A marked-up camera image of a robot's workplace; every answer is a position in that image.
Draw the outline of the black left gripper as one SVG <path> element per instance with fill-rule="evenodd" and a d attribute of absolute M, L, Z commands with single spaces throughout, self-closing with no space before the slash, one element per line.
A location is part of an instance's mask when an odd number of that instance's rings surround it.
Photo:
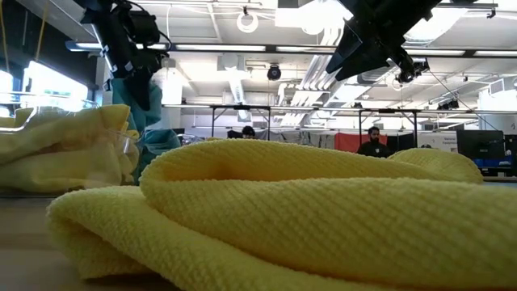
<path fill-rule="evenodd" d="M 162 51 L 138 44 L 128 36 L 128 13 L 134 11 L 134 6 L 133 3 L 97 3 L 90 9 L 90 24 L 111 74 L 124 78 L 134 101 L 148 111 L 149 82 L 161 69 Z"/>

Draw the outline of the blue storage bin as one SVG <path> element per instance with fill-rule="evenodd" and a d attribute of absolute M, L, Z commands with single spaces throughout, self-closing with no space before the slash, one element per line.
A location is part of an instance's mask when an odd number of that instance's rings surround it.
<path fill-rule="evenodd" d="M 475 158 L 473 162 L 478 168 L 512 168 L 512 157 L 505 158 Z"/>

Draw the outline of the red cloth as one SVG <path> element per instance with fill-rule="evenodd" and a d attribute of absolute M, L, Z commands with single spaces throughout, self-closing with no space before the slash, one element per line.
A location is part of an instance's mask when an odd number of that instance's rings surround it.
<path fill-rule="evenodd" d="M 362 142 L 366 142 L 368 140 L 368 135 L 362 134 L 362 136 Z M 380 135 L 380 142 L 385 144 L 387 142 L 387 137 Z M 359 148 L 359 144 L 359 134 L 337 133 L 334 138 L 334 148 L 336 150 L 356 153 Z"/>

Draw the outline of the yellow microfiber towel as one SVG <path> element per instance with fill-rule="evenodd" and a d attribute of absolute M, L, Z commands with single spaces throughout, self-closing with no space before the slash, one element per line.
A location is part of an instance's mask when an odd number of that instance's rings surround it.
<path fill-rule="evenodd" d="M 463 155 L 257 140 L 157 156 L 136 187 L 67 193 L 48 230 L 85 279 L 184 291 L 517 291 L 517 189 Z"/>
<path fill-rule="evenodd" d="M 120 135 L 76 150 L 33 154 L 0 166 L 0 191 L 58 193 L 134 182 L 141 150 Z"/>
<path fill-rule="evenodd" d="M 46 150 L 75 150 L 104 133 L 120 133 L 129 106 L 107 105 L 70 112 L 58 107 L 20 108 L 0 117 L 0 164 Z"/>

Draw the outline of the white sign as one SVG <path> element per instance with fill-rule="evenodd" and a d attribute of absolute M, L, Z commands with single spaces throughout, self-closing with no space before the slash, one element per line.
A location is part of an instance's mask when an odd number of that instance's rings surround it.
<path fill-rule="evenodd" d="M 457 152 L 458 149 L 455 133 L 419 133 L 417 141 L 418 147 L 431 147 L 447 152 Z"/>

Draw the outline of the black overhead beam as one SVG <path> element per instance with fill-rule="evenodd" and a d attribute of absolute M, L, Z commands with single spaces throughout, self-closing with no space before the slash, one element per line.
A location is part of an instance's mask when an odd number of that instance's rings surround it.
<path fill-rule="evenodd" d="M 273 54 L 311 54 L 331 55 L 335 46 L 321 45 L 277 45 L 277 44 L 165 44 L 150 46 L 151 49 L 168 49 L 171 52 L 198 53 L 273 53 Z M 517 50 L 474 49 L 474 48 L 405 48 L 415 57 L 453 57 L 453 58 L 504 58 L 517 59 Z"/>

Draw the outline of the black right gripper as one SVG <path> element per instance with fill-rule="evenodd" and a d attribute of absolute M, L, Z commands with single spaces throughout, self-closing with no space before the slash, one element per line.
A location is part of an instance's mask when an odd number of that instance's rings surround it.
<path fill-rule="evenodd" d="M 396 65 L 412 58 L 402 45 L 404 35 L 428 16 L 402 18 L 358 18 L 346 22 L 342 38 L 326 66 L 328 74 L 337 70 L 335 78 L 344 80 L 369 70 L 388 66 L 390 59 Z"/>

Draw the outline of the large black display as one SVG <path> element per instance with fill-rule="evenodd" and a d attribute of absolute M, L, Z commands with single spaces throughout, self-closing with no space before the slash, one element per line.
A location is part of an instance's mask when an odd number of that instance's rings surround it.
<path fill-rule="evenodd" d="M 456 143 L 459 154 L 471 159 L 496 159 L 505 157 L 503 131 L 457 130 Z"/>

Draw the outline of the black station frame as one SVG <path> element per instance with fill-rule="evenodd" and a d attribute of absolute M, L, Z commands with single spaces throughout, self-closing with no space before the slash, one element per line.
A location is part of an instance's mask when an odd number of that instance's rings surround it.
<path fill-rule="evenodd" d="M 413 114 L 413 117 L 414 117 L 414 120 L 413 120 L 413 126 L 414 126 L 414 133 L 413 133 L 413 147 L 416 148 L 417 147 L 417 144 L 418 144 L 418 141 L 417 141 L 417 125 L 416 125 L 416 121 L 417 121 L 417 111 L 416 110 L 407 110 L 407 109 L 376 109 L 376 110 L 373 110 L 373 109 L 368 109 L 367 112 L 370 112 L 370 113 L 412 113 Z M 360 144 L 363 144 L 364 142 L 362 142 L 362 134 L 359 135 L 359 141 L 360 141 Z"/>
<path fill-rule="evenodd" d="M 271 106 L 263 106 L 263 105 L 246 105 L 246 104 L 229 104 L 229 105 L 209 105 L 209 107 L 212 109 L 212 122 L 211 122 L 211 137 L 214 137 L 215 133 L 215 121 L 216 121 L 216 110 L 222 108 L 224 111 L 226 109 L 232 109 L 234 111 L 250 111 L 250 110 L 256 110 L 257 112 L 259 110 L 267 111 L 268 115 L 267 118 L 263 117 L 267 122 L 267 140 L 271 140 Z"/>

